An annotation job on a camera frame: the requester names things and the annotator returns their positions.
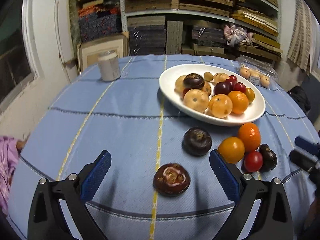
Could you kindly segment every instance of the table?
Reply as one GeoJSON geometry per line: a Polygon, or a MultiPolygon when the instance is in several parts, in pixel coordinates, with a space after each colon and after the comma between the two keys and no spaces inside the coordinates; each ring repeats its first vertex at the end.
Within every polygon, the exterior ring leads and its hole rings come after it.
{"type": "MultiPolygon", "coordinates": [[[[39,179],[65,179],[93,162],[104,149],[111,153],[111,168],[87,208],[108,239],[215,236],[234,204],[210,168],[209,154],[190,156],[181,149],[181,142],[189,128],[201,126],[211,134],[215,149],[223,139],[235,136],[238,127],[200,122],[164,99],[159,76],[167,68],[188,63],[234,72],[238,67],[236,61],[211,56],[125,57],[119,60],[119,80],[102,82],[94,65],[62,90],[31,134],[13,178],[8,220],[22,239],[27,236],[29,209],[39,179]],[[183,195],[167,198],[154,192],[152,179],[157,162],[179,163],[189,172],[191,184],[183,195]]],[[[320,139],[309,119],[279,85],[273,90],[258,89],[266,100],[266,111],[255,123],[262,143],[276,152],[278,165],[254,177],[282,180],[298,231],[315,189],[305,173],[289,162],[288,154],[296,136],[311,142],[320,139]]],[[[65,202],[61,205],[71,232],[80,239],[65,202]]],[[[256,201],[240,239],[247,236],[258,207],[256,201]]]]}

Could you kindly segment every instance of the metal screw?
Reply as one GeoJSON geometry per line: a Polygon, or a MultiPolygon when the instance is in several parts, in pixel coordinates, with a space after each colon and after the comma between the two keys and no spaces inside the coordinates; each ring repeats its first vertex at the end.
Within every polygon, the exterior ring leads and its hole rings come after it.
{"type": "Polygon", "coordinates": [[[279,178],[274,178],[273,181],[274,181],[276,184],[280,184],[280,183],[281,183],[281,179],[279,179],[279,178]]]}
{"type": "Polygon", "coordinates": [[[244,177],[245,180],[252,179],[252,176],[250,174],[248,174],[248,173],[243,174],[243,177],[244,177]]]}
{"type": "Polygon", "coordinates": [[[77,177],[77,174],[72,173],[72,174],[70,174],[70,175],[68,176],[68,179],[70,179],[70,180],[75,180],[76,177],[77,177]]]}
{"type": "Polygon", "coordinates": [[[46,183],[46,181],[47,181],[46,178],[42,178],[42,179],[39,180],[39,183],[40,183],[40,184],[44,184],[44,183],[46,183]]]}

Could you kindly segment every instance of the orange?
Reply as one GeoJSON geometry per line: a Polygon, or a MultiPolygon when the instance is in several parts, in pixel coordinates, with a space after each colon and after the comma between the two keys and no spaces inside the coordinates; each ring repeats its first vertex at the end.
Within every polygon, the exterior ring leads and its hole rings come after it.
{"type": "Polygon", "coordinates": [[[247,96],[240,91],[231,91],[228,94],[232,101],[232,112],[234,114],[242,114],[245,110],[247,110],[249,105],[249,100],[247,96]]]}
{"type": "Polygon", "coordinates": [[[238,131],[238,138],[243,141],[246,152],[255,151],[261,144],[260,131],[254,123],[242,125],[238,131]]]}
{"type": "Polygon", "coordinates": [[[227,163],[236,164],[244,156],[244,144],[237,137],[229,137],[220,143],[218,152],[227,163]]]}

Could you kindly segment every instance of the red tomato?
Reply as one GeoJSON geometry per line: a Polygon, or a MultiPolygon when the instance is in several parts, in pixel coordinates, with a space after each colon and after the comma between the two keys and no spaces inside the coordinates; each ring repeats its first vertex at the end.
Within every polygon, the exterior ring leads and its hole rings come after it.
{"type": "Polygon", "coordinates": [[[260,152],[253,151],[244,157],[244,167],[248,172],[256,172],[261,169],[263,157],[260,152]]]}
{"type": "Polygon", "coordinates": [[[229,78],[233,79],[236,83],[238,82],[237,77],[236,77],[236,76],[234,76],[234,75],[229,76],[229,78]]]}
{"type": "Polygon", "coordinates": [[[224,82],[228,83],[231,86],[231,91],[233,91],[236,81],[234,81],[234,79],[228,78],[224,82]]]}
{"type": "Polygon", "coordinates": [[[234,88],[233,88],[233,90],[237,90],[237,91],[240,91],[242,93],[245,93],[246,89],[247,89],[246,86],[244,84],[240,83],[240,82],[236,83],[234,88]]]}
{"type": "Polygon", "coordinates": [[[186,93],[190,90],[191,88],[185,88],[183,91],[182,91],[182,99],[184,98],[184,96],[186,95],[186,93]]]}

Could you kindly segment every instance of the label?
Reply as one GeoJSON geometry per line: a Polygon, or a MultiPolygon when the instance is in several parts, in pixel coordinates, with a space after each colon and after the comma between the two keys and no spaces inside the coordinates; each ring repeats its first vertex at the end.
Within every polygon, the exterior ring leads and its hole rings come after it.
{"type": "Polygon", "coordinates": [[[259,77],[256,77],[256,76],[250,76],[249,81],[250,81],[252,84],[259,85],[260,78],[259,78],[259,77]]]}

